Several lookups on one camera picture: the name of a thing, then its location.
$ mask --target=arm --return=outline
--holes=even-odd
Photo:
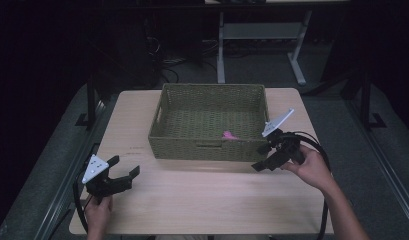
[[[88,240],[101,240],[104,238],[112,208],[112,196],[104,197],[101,203],[98,203],[96,197],[91,196],[90,202],[85,209],[88,221]]]
[[[340,239],[369,239],[351,209],[347,198],[326,167],[322,156],[315,150],[301,146],[305,161],[302,165],[287,162],[281,169],[293,172],[307,184],[319,189],[331,213],[335,236]]]

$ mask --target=table surface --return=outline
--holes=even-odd
[[[104,160],[120,156],[111,178],[141,166],[132,189],[114,195],[109,234],[318,233],[323,196],[288,171],[255,172],[251,162],[155,159],[148,132],[160,93],[122,92],[97,152]],[[270,119],[295,109],[283,131],[316,137],[297,90],[269,88],[266,98]],[[70,232],[85,234],[77,214]],[[333,232],[330,219],[326,232]]]

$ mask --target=pink object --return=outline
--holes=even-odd
[[[225,138],[225,139],[239,139],[239,138],[235,137],[234,135],[232,135],[232,133],[229,132],[229,131],[224,131],[223,132],[223,138]]]

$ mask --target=woven basket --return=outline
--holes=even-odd
[[[267,121],[263,85],[165,84],[148,140],[156,158],[256,162]]]

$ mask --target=human hand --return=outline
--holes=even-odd
[[[322,155],[304,145],[300,146],[300,151],[304,155],[304,163],[299,165],[297,162],[286,162],[281,169],[293,172],[300,177],[305,183],[313,186],[322,192],[335,184],[335,181],[328,170]]]
[[[112,196],[104,197],[101,202],[94,196],[89,196],[89,198],[89,203],[85,208],[88,239],[102,239],[113,209],[113,198]]]

